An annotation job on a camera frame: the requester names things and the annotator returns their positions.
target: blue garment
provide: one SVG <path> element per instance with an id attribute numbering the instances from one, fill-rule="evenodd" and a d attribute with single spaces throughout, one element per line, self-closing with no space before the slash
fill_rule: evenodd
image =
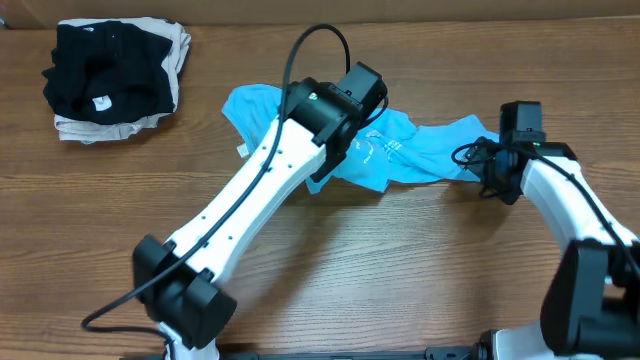
<path id="1" fill-rule="evenodd" d="M 224 104 L 222 113 L 236 127 L 249 152 L 255 151 L 276 117 L 281 94 L 280 89 L 268 85 L 240 86 Z M 451 153 L 480 136 L 498 141 L 498 135 L 485 130 L 475 115 L 450 125 L 416 128 L 407 114 L 387 109 L 358 132 L 340 165 L 319 183 L 307 179 L 307 187 L 310 193 L 318 193 L 331 176 L 379 192 L 384 192 L 391 181 L 478 181 L 451 161 Z"/>

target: wire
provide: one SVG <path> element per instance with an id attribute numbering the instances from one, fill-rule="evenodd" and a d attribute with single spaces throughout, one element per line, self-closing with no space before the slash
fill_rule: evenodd
<path id="1" fill-rule="evenodd" d="M 624 244 L 624 241 L 622 241 L 620 236 L 618 236 L 618 234 L 615 232 L 615 230 L 613 229 L 613 226 L 611 226 L 611 223 L 604 216 L 604 214 L 602 213 L 602 211 L 600 210 L 600 208 L 598 207 L 596 202 L 593 200 L 593 198 L 591 197 L 591 195 L 589 194 L 587 189 L 585 189 L 584 186 L 582 186 L 582 184 L 578 180 L 576 180 L 576 178 L 575 178 L 575 176 L 573 174 L 568 173 L 565 169 L 563 169 L 562 167 L 560 167 L 559 165 L 557 165 L 553 161 L 545 158 L 544 156 L 541 156 L 539 154 L 536 154 L 534 152 L 525 150 L 525 149 L 520 148 L 520 147 L 504 145 L 504 144 L 500 144 L 500 143 L 496 143 L 496 142 L 482 142 L 482 143 L 474 143 L 474 144 L 462 145 L 462 146 L 458 147 L 457 149 L 455 149 L 453 151 L 453 153 L 451 154 L 451 160 L 454 163 L 458 164 L 458 165 L 468 166 L 468 165 L 478 165 L 478 164 L 486 163 L 487 161 L 489 161 L 489 160 L 491 160 L 493 158 L 493 157 L 491 157 L 491 158 L 486 158 L 486 159 L 477 160 L 477 161 L 461 161 L 461 160 L 458 160 L 457 154 L 459 152 L 461 152 L 462 150 L 465 150 L 465 149 L 472 148 L 472 147 L 484 147 L 484 148 L 489 149 L 489 150 L 500 149 L 500 150 L 507 150 L 507 151 L 517 152 L 518 154 L 521 154 L 521 155 L 527 157 L 528 159 L 541 161 L 545 165 L 549 166 L 550 168 L 554 169 L 555 171 L 559 172 L 561 175 L 566 177 L 567 180 L 569 182 L 571 182 L 578 189 L 578 191 L 580 192 L 582 197 L 584 197 L 584 199 L 587 202 L 587 204 L 589 204 L 589 207 L 591 208 L 593 213 L 598 218 L 598 221 L 600 221 L 600 224 L 602 225 L 602 227 L 607 231 L 609 236 L 611 236 L 611 238 L 616 243 L 616 246 L 618 247 L 618 249 L 622 252 L 626 262 L 628 263 L 629 267 L 631 268 L 631 272 L 636 277 L 636 279 L 638 281 L 640 281 L 640 268 L 638 267 L 638 264 L 634 260 L 633 255 L 631 254 L 631 251 Z"/>
<path id="2" fill-rule="evenodd" d="M 282 128 L 285 122 L 285 116 L 287 115 L 286 114 L 287 95 L 289 92 L 289 78 L 291 76 L 291 68 L 293 67 L 293 60 L 295 59 L 296 54 L 298 53 L 298 49 L 300 48 L 300 45 L 302 45 L 304 40 L 313 32 L 317 30 L 322 30 L 322 29 L 332 31 L 334 34 L 338 36 L 338 38 L 340 38 L 340 41 L 342 42 L 342 46 L 344 47 L 344 51 L 345 51 L 346 72 L 349 72 L 350 66 L 351 66 L 351 55 L 349 53 L 349 46 L 347 44 L 347 40 L 338 29 L 328 24 L 319 24 L 305 30 L 305 32 L 303 32 L 302 35 L 300 35 L 300 37 L 298 38 L 298 40 L 296 40 L 296 42 L 293 44 L 293 47 L 291 48 L 291 52 L 289 53 L 289 58 L 287 59 L 287 63 L 284 68 L 284 76 L 282 79 L 282 97 L 280 98 L 278 128 L 276 131 L 275 138 L 273 140 L 273 146 L 269 151 L 269 155 L 267 155 L 267 159 L 264 161 L 264 164 L 258 171 L 258 174 L 256 175 L 256 177 L 253 179 L 253 181 L 251 181 L 249 186 L 247 186 L 245 191 L 233 203 L 233 205 L 231 205 L 231 207 L 220 217 L 220 219 L 209 229 L 209 231 L 207 231 L 207 233 L 204 234 L 198 240 L 198 242 L 196 242 L 196 244 L 191 247 L 191 249 L 189 249 L 189 251 L 187 251 L 182 257 L 180 257 L 171 266 L 166 268 L 160 274 L 156 275 L 153 279 L 149 280 L 148 282 L 139 286 L 138 288 L 124 294 L 120 298 L 112 301 L 111 303 L 103 306 L 102 308 L 94 311 L 89 316 L 84 318 L 80 324 L 84 330 L 89 332 L 96 332 L 96 333 L 138 332 L 138 333 L 157 335 L 163 338 L 165 340 L 165 344 L 169 347 L 170 359 L 172 360 L 175 359 L 173 340 L 168 334 L 162 331 L 156 330 L 154 328 L 146 328 L 146 327 L 138 327 L 138 326 L 113 326 L 113 327 L 93 326 L 91 325 L 91 322 L 105 315 L 106 313 L 114 310 L 115 308 L 126 303 L 127 301 L 135 298 L 136 296 L 140 295 L 146 289 L 150 288 L 151 286 L 154 286 L 159 281 L 161 281 L 162 279 L 167 277 L 169 274 L 171 274 L 173 271 L 175 271 L 177 268 L 179 268 L 184 263 L 186 263 L 187 260 L 191 256 L 193 256 L 193 254 L 195 254 L 200 248 L 202 248 L 202 246 L 204 246 L 204 244 L 207 243 L 207 241 L 211 238 L 211 236 L 213 236 L 213 234 L 215 234 L 215 232 L 218 231 L 218 229 L 222 226 L 222 224 L 224 224 L 224 222 L 227 221 L 231 217 L 231 215 L 233 215 L 233 213 L 246 200 L 249 194 L 251 194 L 251 191 L 253 191 L 253 189 L 258 185 L 258 183 L 260 182 L 264 174 L 268 172 L 271 161 L 273 160 L 273 157 L 276 154 L 278 144 L 280 143 L 280 137 L 282 136 Z"/>
<path id="3" fill-rule="evenodd" d="M 382 109 L 380 109 L 380 111 L 376 114 L 376 116 L 370 117 L 369 119 L 367 119 L 367 121 L 365 121 L 362 124 L 360 129 L 364 129 L 367 126 L 371 125 L 371 123 L 373 123 L 374 121 L 378 120 L 378 118 L 382 115 L 382 113 L 385 112 L 385 110 L 387 110 L 388 107 L 389 107 L 389 96 L 385 96 L 384 97 L 384 103 L 382 104 Z"/>

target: white tag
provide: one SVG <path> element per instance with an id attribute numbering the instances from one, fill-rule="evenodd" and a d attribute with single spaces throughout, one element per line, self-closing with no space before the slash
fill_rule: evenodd
<path id="1" fill-rule="evenodd" d="M 243 159 L 249 156 L 249 148 L 247 148 L 247 144 L 238 146 L 236 150 L 238 150 L 238 154 L 240 154 L 240 157 Z"/>
<path id="2" fill-rule="evenodd" d="M 109 95 L 101 96 L 99 98 L 93 98 L 92 100 L 96 105 L 96 111 L 105 111 L 112 105 Z"/>

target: wooden table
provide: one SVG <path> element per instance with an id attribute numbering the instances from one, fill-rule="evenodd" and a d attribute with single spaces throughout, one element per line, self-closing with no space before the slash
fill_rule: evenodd
<path id="1" fill-rule="evenodd" d="M 539 100 L 618 219 L 640 231 L 640 20 L 344 25 L 416 124 L 468 114 L 498 129 L 502 103 Z M 42 96 L 53 31 L 0 33 L 0 358 L 114 359 L 156 338 L 96 335 L 80 320 L 131 287 L 146 233 L 166 238 L 241 167 L 220 112 L 229 92 L 279 85 L 300 26 L 192 27 L 178 113 L 131 141 L 62 143 Z M 339 42 L 314 35 L 293 79 L 337 81 Z M 297 189 L 255 238 L 219 338 L 265 352 L 418 350 L 470 344 L 537 318 L 559 250 L 526 200 L 481 201 L 476 184 L 332 180 Z M 102 324 L 149 324 L 131 303 Z"/>

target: black folded cloth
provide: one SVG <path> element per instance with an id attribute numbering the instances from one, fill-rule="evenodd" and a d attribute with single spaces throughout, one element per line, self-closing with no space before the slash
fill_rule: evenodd
<path id="1" fill-rule="evenodd" d="M 59 25 L 44 96 L 53 111 L 101 125 L 173 112 L 162 61 L 171 40 L 120 21 Z"/>

